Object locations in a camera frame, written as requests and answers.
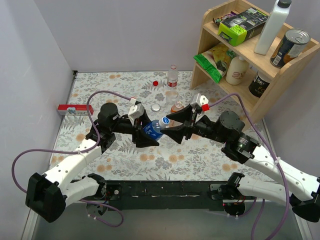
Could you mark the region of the orange juice bottle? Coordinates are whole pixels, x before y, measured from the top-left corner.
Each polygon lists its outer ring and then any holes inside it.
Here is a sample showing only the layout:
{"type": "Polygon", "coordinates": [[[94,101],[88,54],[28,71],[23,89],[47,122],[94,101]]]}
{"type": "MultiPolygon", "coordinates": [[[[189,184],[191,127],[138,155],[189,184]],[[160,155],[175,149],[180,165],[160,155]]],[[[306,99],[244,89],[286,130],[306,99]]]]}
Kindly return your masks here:
{"type": "Polygon", "coordinates": [[[176,113],[184,108],[183,103],[179,100],[170,109],[171,113],[176,113]]]}

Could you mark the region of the blue label water bottle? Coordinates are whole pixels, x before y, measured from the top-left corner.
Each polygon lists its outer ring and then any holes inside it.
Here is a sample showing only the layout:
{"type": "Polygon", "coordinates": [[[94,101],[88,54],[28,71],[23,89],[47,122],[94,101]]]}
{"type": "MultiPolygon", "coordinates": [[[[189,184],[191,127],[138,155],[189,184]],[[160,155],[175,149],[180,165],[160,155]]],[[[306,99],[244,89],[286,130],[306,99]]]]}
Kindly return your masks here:
{"type": "Polygon", "coordinates": [[[143,128],[143,131],[156,141],[163,136],[161,130],[163,130],[164,128],[161,128],[161,126],[159,125],[159,120],[153,120],[151,123],[149,123],[147,126],[143,128]]]}

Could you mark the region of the silver jar lid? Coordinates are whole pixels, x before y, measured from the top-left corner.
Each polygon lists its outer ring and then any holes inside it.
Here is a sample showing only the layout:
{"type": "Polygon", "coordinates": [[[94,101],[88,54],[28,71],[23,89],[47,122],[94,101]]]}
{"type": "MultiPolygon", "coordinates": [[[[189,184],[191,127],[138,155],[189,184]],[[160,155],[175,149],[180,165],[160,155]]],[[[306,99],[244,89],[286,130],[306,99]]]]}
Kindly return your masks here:
{"type": "Polygon", "coordinates": [[[151,110],[153,112],[158,112],[158,111],[161,110],[161,106],[158,103],[154,103],[154,104],[151,105],[151,110]]]}

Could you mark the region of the clear jar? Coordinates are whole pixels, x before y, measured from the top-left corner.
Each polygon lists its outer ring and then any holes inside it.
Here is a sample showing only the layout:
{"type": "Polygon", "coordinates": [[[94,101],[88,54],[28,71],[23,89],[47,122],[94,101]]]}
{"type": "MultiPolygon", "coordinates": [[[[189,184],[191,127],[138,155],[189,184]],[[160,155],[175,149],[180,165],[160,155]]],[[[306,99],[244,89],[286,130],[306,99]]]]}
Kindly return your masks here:
{"type": "Polygon", "coordinates": [[[180,95],[176,90],[167,91],[165,96],[167,105],[173,105],[180,100],[180,95]]]}

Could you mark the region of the red label water bottle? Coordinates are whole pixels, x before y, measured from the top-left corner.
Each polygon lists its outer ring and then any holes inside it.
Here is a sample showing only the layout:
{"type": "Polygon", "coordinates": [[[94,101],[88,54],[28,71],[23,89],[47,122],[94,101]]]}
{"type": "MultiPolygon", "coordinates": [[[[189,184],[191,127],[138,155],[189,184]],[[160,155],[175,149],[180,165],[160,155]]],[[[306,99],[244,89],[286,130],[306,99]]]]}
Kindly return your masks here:
{"type": "Polygon", "coordinates": [[[172,64],[167,72],[167,86],[169,88],[175,88],[178,83],[179,72],[177,66],[172,64]]]}

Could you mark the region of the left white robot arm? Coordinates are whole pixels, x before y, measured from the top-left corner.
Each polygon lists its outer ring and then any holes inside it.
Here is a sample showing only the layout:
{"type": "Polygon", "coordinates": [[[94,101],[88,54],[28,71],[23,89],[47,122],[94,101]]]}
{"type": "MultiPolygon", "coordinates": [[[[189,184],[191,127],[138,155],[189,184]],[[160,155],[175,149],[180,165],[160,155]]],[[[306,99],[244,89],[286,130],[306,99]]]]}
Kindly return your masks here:
{"type": "Polygon", "coordinates": [[[78,181],[74,178],[113,144],[116,133],[131,135],[137,148],[158,146],[159,143],[143,131],[150,122],[140,102],[132,105],[129,113],[123,116],[119,115],[116,104],[103,104],[90,132],[79,144],[76,153],[69,155],[45,173],[34,173],[30,177],[25,204],[52,223],[74,202],[84,198],[105,200],[108,189],[102,176],[91,173],[78,181]]]}

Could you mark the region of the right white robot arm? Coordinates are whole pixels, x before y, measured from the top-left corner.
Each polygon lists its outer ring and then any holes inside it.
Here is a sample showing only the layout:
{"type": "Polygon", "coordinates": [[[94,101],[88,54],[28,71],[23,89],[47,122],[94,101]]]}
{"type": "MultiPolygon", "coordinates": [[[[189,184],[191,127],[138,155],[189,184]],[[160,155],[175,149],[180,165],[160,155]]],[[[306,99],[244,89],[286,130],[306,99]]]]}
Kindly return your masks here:
{"type": "Polygon", "coordinates": [[[234,173],[226,186],[232,199],[252,196],[285,205],[299,217],[313,223],[320,220],[320,179],[305,173],[287,162],[273,158],[265,145],[243,133],[245,124],[233,111],[224,111],[217,121],[211,121],[205,114],[198,114],[188,105],[178,112],[167,115],[180,125],[167,127],[162,133],[180,144],[195,134],[223,143],[222,152],[232,161],[258,170],[274,182],[253,180],[234,173]]]}

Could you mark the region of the cream round bottle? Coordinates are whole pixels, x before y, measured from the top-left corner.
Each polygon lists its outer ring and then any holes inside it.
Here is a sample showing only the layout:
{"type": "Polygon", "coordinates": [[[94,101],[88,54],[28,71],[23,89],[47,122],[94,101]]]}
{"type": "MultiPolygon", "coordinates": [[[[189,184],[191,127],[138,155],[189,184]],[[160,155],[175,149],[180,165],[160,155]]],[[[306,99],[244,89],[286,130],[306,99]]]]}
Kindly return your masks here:
{"type": "Polygon", "coordinates": [[[236,56],[230,62],[225,80],[230,85],[239,85],[249,68],[249,63],[241,56],[236,56]]]}

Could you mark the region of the wooden shelf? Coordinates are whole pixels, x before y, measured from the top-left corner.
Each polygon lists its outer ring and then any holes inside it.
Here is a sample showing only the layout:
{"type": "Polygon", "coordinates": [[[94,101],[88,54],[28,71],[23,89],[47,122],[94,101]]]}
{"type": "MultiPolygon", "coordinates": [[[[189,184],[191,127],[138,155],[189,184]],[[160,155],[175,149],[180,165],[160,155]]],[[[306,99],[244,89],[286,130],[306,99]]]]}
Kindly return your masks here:
{"type": "MultiPolygon", "coordinates": [[[[226,44],[226,41],[219,36],[219,28],[214,24],[213,19],[221,17],[229,12],[241,13],[253,6],[252,3],[246,0],[229,0],[207,10],[202,18],[197,52],[201,54],[218,43],[226,44]]],[[[230,46],[231,50],[243,57],[253,66],[253,68],[246,72],[243,82],[239,85],[230,85],[225,79],[222,79],[217,85],[227,94],[239,94],[240,97],[234,96],[233,99],[237,103],[244,104],[254,123],[257,123],[266,115],[279,97],[287,90],[300,72],[320,50],[319,42],[311,39],[299,56],[288,62],[284,67],[277,68],[273,66],[270,62],[270,58],[286,31],[291,28],[292,26],[287,23],[283,24],[266,55],[254,53],[254,47],[258,40],[257,36],[236,47],[230,46]],[[253,96],[249,91],[249,85],[257,71],[263,73],[267,79],[271,81],[261,97],[253,96]]]]}

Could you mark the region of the green chip bag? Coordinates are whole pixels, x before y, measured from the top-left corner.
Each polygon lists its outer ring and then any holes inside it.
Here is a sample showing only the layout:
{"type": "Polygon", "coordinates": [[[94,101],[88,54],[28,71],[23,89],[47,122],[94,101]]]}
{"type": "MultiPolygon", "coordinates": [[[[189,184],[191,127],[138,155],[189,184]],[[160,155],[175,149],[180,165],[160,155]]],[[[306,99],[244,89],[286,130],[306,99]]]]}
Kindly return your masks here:
{"type": "Polygon", "coordinates": [[[209,74],[215,83],[226,75],[230,63],[237,54],[223,43],[197,54],[193,59],[209,74]]]}

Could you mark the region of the red toothpaste box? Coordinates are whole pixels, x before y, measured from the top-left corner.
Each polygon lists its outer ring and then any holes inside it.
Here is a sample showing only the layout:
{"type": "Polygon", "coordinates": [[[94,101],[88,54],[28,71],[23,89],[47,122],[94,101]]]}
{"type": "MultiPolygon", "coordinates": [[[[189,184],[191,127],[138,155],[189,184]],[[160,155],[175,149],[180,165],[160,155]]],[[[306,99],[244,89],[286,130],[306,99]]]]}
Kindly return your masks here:
{"type": "Polygon", "coordinates": [[[93,115],[94,109],[89,105],[87,112],[86,104],[59,104],[57,106],[57,111],[62,116],[87,116],[93,115]]]}

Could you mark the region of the black jar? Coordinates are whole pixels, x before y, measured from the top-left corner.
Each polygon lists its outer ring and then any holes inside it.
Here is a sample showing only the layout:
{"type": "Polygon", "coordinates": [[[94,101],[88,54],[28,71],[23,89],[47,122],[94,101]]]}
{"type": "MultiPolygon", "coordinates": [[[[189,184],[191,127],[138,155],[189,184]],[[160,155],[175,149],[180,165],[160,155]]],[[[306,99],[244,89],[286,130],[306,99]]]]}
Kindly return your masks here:
{"type": "Polygon", "coordinates": [[[260,98],[270,83],[271,80],[262,72],[258,71],[250,83],[248,90],[253,96],[260,98]]]}

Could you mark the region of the green black box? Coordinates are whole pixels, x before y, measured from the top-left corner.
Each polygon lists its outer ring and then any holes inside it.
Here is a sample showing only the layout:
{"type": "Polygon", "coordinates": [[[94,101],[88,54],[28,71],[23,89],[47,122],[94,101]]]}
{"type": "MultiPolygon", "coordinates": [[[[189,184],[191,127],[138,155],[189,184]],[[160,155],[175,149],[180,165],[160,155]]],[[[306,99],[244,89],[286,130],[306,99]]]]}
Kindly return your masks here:
{"type": "Polygon", "coordinates": [[[268,15],[251,7],[219,24],[218,35],[228,44],[236,47],[259,35],[268,19],[268,15]]]}

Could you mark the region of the snack packet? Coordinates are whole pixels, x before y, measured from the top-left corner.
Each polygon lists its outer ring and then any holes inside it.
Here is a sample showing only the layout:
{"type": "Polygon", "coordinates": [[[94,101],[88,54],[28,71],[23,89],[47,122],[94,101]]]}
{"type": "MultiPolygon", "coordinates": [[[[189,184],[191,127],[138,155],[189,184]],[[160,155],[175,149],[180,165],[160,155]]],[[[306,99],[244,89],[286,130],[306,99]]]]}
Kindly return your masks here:
{"type": "Polygon", "coordinates": [[[212,21],[215,25],[219,26],[221,22],[223,22],[224,20],[227,20],[229,18],[232,18],[234,16],[236,16],[237,13],[235,13],[234,11],[231,11],[230,13],[227,13],[221,17],[217,17],[217,18],[213,18],[212,21]]]}

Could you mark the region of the black base frame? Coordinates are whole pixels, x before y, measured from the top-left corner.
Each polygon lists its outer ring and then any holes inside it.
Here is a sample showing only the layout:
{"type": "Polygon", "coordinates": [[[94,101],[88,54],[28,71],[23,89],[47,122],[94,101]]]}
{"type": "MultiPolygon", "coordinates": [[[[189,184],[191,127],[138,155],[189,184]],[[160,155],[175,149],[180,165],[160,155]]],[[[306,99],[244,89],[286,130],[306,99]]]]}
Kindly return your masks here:
{"type": "Polygon", "coordinates": [[[252,209],[226,181],[104,180],[96,196],[86,197],[90,215],[124,210],[209,210],[240,217],[252,209]]]}

